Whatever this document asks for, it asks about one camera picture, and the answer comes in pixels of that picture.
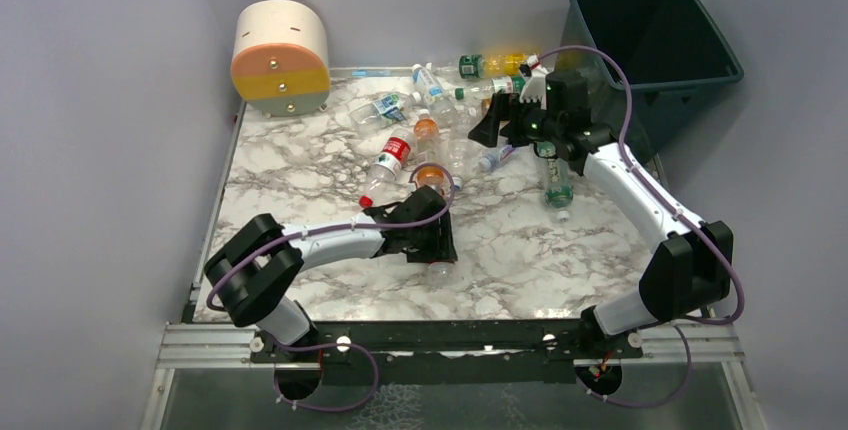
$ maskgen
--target marble tabletop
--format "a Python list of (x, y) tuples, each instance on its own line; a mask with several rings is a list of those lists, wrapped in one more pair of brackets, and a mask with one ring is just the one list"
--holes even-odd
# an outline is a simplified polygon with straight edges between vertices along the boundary
[[(411, 93), (411, 78), (334, 79), (326, 109), (291, 119), (268, 119), (248, 106), (208, 255), (260, 213), (321, 223), (359, 211), (365, 171), (391, 128), (361, 140), (347, 113), (388, 91)], [(457, 194), (451, 282), (432, 284), (426, 265), (389, 255), (314, 268), (286, 295), (314, 320), (528, 319), (576, 317), (634, 288), (650, 260), (636, 228), (576, 174), (571, 218), (556, 220), (541, 200), (536, 158), (532, 148), (519, 149)], [(398, 186), (399, 198), (403, 192)], [(204, 278), (194, 321), (229, 321), (206, 307), (210, 289)]]

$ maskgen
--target bottle with red label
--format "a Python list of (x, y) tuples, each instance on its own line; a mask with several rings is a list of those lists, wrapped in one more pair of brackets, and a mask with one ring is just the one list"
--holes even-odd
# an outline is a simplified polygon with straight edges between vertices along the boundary
[(386, 189), (395, 181), (403, 164), (409, 158), (410, 145), (413, 142), (412, 132), (405, 128), (398, 128), (392, 132), (392, 136), (383, 146), (383, 151), (377, 155), (377, 159), (365, 175), (365, 188), (359, 199), (359, 205), (362, 208), (374, 205), (375, 200), (382, 200)]

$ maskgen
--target dark green bin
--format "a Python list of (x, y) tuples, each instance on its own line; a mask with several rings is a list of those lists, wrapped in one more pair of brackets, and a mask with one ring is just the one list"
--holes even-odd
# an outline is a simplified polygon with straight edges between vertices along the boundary
[[(627, 141), (647, 161), (744, 72), (699, 0), (569, 0), (562, 44), (609, 54), (633, 88), (636, 121)], [(600, 57), (561, 53), (556, 68), (582, 68), (597, 79), (593, 117), (618, 133), (624, 92)]]

